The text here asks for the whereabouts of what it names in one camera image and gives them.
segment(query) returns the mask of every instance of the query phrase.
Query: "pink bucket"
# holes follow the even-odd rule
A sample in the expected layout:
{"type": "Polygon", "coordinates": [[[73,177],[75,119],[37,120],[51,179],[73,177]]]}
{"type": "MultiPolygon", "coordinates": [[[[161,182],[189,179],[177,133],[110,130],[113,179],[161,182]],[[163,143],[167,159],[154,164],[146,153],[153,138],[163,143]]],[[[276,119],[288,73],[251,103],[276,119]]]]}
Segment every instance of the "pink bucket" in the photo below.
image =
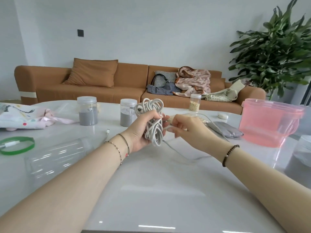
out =
{"type": "Polygon", "coordinates": [[[278,148],[293,134],[304,107],[258,99],[246,99],[239,130],[243,138],[258,145],[278,148]]]}

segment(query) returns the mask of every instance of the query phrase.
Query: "pink blanket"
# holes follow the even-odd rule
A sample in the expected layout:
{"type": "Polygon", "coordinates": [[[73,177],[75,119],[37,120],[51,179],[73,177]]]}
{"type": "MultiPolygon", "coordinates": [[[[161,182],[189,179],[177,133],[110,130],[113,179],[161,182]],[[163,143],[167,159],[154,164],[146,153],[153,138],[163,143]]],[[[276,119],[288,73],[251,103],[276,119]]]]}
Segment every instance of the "pink blanket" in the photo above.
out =
{"type": "Polygon", "coordinates": [[[191,94],[211,93],[211,74],[208,70],[195,70],[189,66],[183,66],[176,75],[175,85],[186,92],[173,92],[175,95],[190,97],[191,94]]]}

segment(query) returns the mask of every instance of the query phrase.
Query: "green band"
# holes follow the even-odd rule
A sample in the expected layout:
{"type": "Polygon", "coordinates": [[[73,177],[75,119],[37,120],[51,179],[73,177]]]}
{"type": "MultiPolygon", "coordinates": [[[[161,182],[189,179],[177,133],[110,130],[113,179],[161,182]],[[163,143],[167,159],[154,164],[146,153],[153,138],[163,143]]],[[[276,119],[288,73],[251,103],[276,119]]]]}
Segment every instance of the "green band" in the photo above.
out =
{"type": "Polygon", "coordinates": [[[31,150],[34,148],[35,146],[35,140],[33,139],[33,137],[27,137],[27,136],[14,136],[14,137],[10,137],[10,138],[6,138],[2,141],[0,141],[0,145],[4,145],[5,143],[11,142],[11,141],[32,141],[33,144],[31,144],[30,146],[21,149],[21,150],[15,150],[15,151],[4,151],[2,149],[0,149],[0,153],[4,154],[4,155],[15,155],[15,154],[21,154],[21,153],[25,153],[28,150],[31,150]]]}

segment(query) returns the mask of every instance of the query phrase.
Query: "black wall switch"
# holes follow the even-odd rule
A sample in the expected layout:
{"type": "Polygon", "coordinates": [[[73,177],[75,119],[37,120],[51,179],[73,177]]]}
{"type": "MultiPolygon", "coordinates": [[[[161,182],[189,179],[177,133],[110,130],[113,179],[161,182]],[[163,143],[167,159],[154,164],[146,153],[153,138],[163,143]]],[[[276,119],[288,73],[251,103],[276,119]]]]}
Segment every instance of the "black wall switch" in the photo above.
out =
{"type": "Polygon", "coordinates": [[[78,29],[78,37],[84,37],[84,31],[82,29],[78,29]]]}

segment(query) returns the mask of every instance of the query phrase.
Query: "brown sofa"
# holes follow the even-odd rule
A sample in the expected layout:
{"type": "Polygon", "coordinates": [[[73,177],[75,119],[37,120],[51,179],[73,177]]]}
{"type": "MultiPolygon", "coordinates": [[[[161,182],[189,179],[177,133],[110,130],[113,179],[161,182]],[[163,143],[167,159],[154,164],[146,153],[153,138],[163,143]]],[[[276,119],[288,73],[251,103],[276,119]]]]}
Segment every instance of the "brown sofa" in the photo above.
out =
{"type": "MultiPolygon", "coordinates": [[[[146,86],[151,83],[155,70],[177,72],[178,68],[118,63],[114,75],[114,88],[62,84],[69,77],[70,68],[17,66],[14,75],[21,93],[22,104],[25,105],[44,101],[76,100],[79,96],[95,96],[98,102],[109,103],[120,103],[122,98],[131,98],[137,101],[144,98],[159,98],[166,107],[188,108],[189,98],[146,92],[146,86]]],[[[225,79],[221,79],[220,71],[211,70],[210,73],[212,75],[210,84],[212,92],[231,86],[231,83],[226,83],[225,79]]],[[[265,96],[266,93],[263,89],[247,86],[240,91],[238,99],[234,102],[201,100],[200,109],[241,114],[241,105],[246,98],[265,99],[265,96]]]]}

